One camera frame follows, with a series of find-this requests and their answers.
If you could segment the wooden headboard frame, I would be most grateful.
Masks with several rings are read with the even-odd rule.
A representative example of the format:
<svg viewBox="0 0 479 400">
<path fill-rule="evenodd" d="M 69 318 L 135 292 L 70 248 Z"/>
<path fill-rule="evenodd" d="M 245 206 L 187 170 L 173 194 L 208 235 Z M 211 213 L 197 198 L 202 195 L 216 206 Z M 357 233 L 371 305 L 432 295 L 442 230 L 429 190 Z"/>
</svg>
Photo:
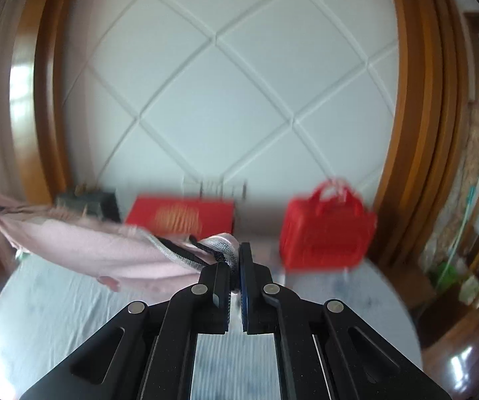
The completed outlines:
<svg viewBox="0 0 479 400">
<path fill-rule="evenodd" d="M 380 268 L 417 261 L 454 183 L 468 130 L 468 61 L 454 0 L 394 0 L 398 95 L 368 253 Z"/>
</svg>

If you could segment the white wall socket panel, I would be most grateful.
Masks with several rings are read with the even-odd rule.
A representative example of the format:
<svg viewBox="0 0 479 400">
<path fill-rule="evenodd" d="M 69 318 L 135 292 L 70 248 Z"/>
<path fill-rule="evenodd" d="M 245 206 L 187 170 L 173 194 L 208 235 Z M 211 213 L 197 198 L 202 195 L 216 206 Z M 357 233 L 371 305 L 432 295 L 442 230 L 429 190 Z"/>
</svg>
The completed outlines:
<svg viewBox="0 0 479 400">
<path fill-rule="evenodd" d="M 182 189 L 186 196 L 209 199 L 245 200 L 247 195 L 246 182 L 224 182 L 222 179 L 196 180 L 185 177 Z"/>
</svg>

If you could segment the pink printed t-shirt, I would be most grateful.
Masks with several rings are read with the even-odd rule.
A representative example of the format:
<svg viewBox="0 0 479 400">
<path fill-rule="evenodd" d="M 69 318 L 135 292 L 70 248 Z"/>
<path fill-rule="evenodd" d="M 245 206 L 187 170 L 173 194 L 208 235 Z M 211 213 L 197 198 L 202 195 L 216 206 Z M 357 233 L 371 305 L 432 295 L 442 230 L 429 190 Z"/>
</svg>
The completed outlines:
<svg viewBox="0 0 479 400">
<path fill-rule="evenodd" d="M 240 244 L 228 233 L 167 239 L 137 226 L 26 205 L 1 194 L 0 231 L 14 248 L 92 277 L 113 292 L 171 295 L 217 262 L 229 266 L 232 289 L 239 287 Z"/>
</svg>

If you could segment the red plastic carry case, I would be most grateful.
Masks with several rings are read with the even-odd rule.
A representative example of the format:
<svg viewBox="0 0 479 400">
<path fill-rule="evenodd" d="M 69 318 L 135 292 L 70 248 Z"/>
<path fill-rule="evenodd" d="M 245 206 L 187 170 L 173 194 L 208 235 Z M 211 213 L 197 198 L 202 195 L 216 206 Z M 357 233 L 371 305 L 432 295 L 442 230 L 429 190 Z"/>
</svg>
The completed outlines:
<svg viewBox="0 0 479 400">
<path fill-rule="evenodd" d="M 377 215 L 342 179 L 318 185 L 309 196 L 289 201 L 279 238 L 288 271 L 352 268 L 366 255 Z"/>
</svg>

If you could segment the large red gift box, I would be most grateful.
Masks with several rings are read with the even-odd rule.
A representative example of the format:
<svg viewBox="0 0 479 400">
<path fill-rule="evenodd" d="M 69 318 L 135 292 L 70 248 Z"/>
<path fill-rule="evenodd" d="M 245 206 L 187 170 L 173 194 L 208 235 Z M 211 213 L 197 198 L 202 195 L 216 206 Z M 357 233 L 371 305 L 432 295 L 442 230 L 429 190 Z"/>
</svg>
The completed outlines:
<svg viewBox="0 0 479 400">
<path fill-rule="evenodd" d="M 193 235 L 202 239 L 220 233 L 232 234 L 234 202 L 139 195 L 125 223 L 159 237 Z"/>
</svg>

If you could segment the dark green gift bag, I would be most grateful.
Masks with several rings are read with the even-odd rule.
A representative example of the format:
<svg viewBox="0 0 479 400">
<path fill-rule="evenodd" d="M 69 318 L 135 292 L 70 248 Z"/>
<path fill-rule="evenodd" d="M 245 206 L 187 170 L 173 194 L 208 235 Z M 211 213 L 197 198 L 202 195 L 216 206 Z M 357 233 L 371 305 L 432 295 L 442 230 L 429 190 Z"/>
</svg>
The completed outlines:
<svg viewBox="0 0 479 400">
<path fill-rule="evenodd" d="M 81 215 L 95 217 L 101 220 L 121 222 L 119 206 L 114 192 L 75 187 L 59 193 L 55 205 L 66 208 Z"/>
</svg>

